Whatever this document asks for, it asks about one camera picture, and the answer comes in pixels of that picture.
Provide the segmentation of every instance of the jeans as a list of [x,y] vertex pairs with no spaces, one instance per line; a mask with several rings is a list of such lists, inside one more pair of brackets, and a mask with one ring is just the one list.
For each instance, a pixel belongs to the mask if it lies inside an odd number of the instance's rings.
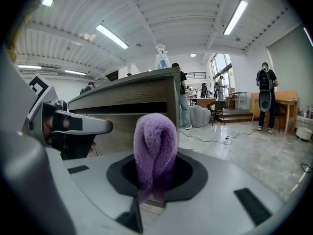
[[[265,117],[265,112],[260,112],[260,118],[259,118],[259,125],[263,126],[264,125],[264,117]],[[269,108],[269,125],[268,127],[272,129],[275,124],[275,95],[272,94],[272,99],[270,102],[270,108]]]
[[188,105],[188,100],[187,96],[184,95],[178,95],[178,102],[179,105],[181,106],[181,116],[182,122],[186,127],[189,127],[191,125],[190,123],[190,111],[189,111],[189,105]]
[[218,92],[219,94],[219,101],[224,101],[224,95],[222,92]]

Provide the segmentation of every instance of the staircase step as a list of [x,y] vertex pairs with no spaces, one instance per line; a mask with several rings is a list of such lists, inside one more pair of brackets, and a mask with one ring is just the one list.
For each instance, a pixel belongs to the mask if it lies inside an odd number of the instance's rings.
[[252,116],[253,113],[224,113],[224,117],[230,118],[230,117],[247,117]]
[[[226,117],[224,115],[225,123],[237,123],[237,122],[248,122],[252,121],[252,115],[251,116],[239,116],[239,117]],[[222,116],[219,116],[217,121],[223,123],[223,118]]]

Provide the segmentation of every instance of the person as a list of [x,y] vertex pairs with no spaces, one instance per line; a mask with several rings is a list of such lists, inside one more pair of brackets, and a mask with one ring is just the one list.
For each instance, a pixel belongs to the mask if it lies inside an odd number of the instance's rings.
[[202,88],[200,90],[201,90],[200,97],[201,98],[205,98],[206,97],[206,93],[207,93],[206,83],[202,84]]
[[[178,63],[173,63],[172,67],[179,67]],[[179,98],[179,105],[181,106],[181,118],[185,125],[185,129],[189,130],[192,128],[190,122],[190,110],[188,105],[188,100],[186,96],[186,75],[182,71],[180,71],[180,93],[178,95]]]
[[90,91],[90,90],[92,90],[92,89],[94,89],[94,88],[96,88],[95,85],[94,85],[94,83],[93,83],[93,82],[89,82],[88,85],[87,85],[87,87],[84,88],[84,89],[82,89],[82,90],[80,91],[80,94],[83,94],[83,93],[85,93],[85,92],[87,92],[87,91]]
[[224,88],[227,87],[227,85],[223,85],[223,79],[224,77],[221,75],[220,79],[218,80],[218,95],[219,95],[219,101],[224,101]]
[[[262,69],[265,70],[268,73],[268,78],[273,81],[273,88],[270,90],[271,94],[271,102],[270,102],[270,108],[269,108],[269,129],[268,133],[273,132],[273,127],[275,123],[275,93],[274,93],[274,87],[278,86],[278,80],[273,70],[270,70],[268,68],[267,63],[262,64]],[[256,76],[256,85],[259,86],[259,73]],[[260,118],[259,118],[259,127],[258,131],[262,131],[263,125],[264,125],[264,117],[265,112],[260,112]]]

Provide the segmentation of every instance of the black cable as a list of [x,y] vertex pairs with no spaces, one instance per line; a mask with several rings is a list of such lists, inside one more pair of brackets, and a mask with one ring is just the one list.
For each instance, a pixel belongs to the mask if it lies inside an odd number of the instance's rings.
[[[303,168],[303,165],[306,165],[308,168],[311,169],[311,171],[306,171],[306,170]],[[313,171],[313,168],[310,167],[308,164],[300,164],[300,166],[301,166],[301,168],[303,169],[303,171],[304,171],[305,173],[312,173],[312,171]]]
[[97,150],[96,150],[96,146],[94,147],[94,151],[97,153],[97,156],[99,157],[98,152],[97,152]]
[[232,139],[235,139],[236,137],[238,137],[239,135],[242,135],[242,134],[245,134],[245,135],[251,135],[253,132],[256,132],[257,130],[253,130],[251,131],[250,133],[238,133],[236,136],[234,137],[231,137],[231,136],[226,136],[227,138],[232,138]]
[[[198,137],[195,137],[195,136],[189,136],[189,135],[187,135],[186,133],[184,133],[183,131],[179,131],[179,132],[182,132],[185,136],[187,136],[187,137],[189,137],[189,138],[197,138],[197,139],[199,139]],[[199,139],[199,140],[202,141],[202,142],[207,142],[207,143],[209,143],[209,142],[217,142],[217,143],[224,144],[224,145],[231,145],[231,144],[233,143],[233,141],[232,141],[231,139],[228,139],[228,140],[231,141],[230,144],[221,143],[221,142],[216,141],[216,140],[208,140],[208,141],[207,141],[207,140],[202,140],[202,139]]]

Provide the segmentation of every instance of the railing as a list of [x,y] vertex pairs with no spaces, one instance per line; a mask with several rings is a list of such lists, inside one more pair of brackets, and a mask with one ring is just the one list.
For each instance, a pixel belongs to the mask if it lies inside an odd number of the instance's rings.
[[206,79],[206,72],[190,72],[186,74],[187,80]]

